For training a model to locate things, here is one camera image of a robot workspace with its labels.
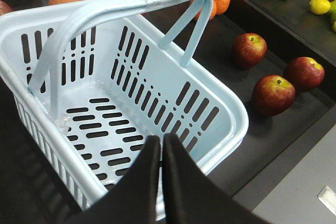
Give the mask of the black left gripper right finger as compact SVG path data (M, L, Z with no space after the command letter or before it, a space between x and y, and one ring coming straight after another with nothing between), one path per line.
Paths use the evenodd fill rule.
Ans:
M173 133L163 138L162 186L166 223L266 223L213 184Z

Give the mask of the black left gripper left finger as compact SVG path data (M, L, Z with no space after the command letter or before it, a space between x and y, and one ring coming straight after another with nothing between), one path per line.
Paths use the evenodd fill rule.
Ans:
M160 138L148 136L117 184L66 223L156 223L160 154Z

